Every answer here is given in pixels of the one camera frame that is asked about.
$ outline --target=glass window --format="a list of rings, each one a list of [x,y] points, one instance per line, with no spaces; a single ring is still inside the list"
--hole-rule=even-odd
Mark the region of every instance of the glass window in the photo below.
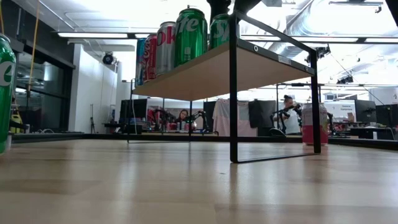
[[[16,105],[23,124],[30,125],[30,131],[51,129],[54,132],[65,131],[62,110],[66,100],[32,91],[27,105],[26,90],[16,88]]]
[[[27,53],[19,55],[17,69],[17,86],[26,88],[29,83],[30,63],[32,56]],[[52,94],[66,94],[64,87],[65,75],[61,68],[58,68],[39,58],[34,60],[31,85],[33,90],[44,91]]]

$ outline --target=red soda can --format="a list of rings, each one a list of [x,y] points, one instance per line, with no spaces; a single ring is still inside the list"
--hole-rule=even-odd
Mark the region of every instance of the red soda can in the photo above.
[[[144,45],[144,60],[146,63],[144,82],[148,82],[156,78],[156,45],[157,36],[155,34],[146,38]]]

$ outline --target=floor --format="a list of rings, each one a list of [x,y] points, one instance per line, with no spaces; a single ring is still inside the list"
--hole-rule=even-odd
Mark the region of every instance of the floor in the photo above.
[[[395,152],[331,145],[320,156],[236,165],[228,150],[210,142],[16,144],[0,157],[0,223],[397,223]]]

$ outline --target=yellow cable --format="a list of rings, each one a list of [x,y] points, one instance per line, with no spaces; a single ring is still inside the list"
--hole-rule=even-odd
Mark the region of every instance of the yellow cable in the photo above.
[[[30,94],[30,84],[32,83],[32,75],[33,75],[33,67],[34,67],[34,59],[35,59],[35,50],[36,50],[37,27],[39,26],[39,13],[40,13],[40,0],[37,0],[35,35],[34,35],[34,38],[33,38],[33,51],[32,51],[32,61],[30,63],[29,85],[27,87],[28,94]]]
[[[1,32],[4,34],[4,21],[2,20],[1,0],[0,0],[0,21],[1,21]]]

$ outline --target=green bottle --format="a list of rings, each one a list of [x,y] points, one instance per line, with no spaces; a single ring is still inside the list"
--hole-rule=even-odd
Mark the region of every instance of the green bottle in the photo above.
[[[184,9],[176,23],[175,67],[202,55],[207,51],[207,22],[198,9]]]
[[[214,17],[210,25],[210,49],[229,41],[228,18],[228,14],[220,14]]]
[[[10,40],[0,34],[0,154],[6,150],[15,66]]]

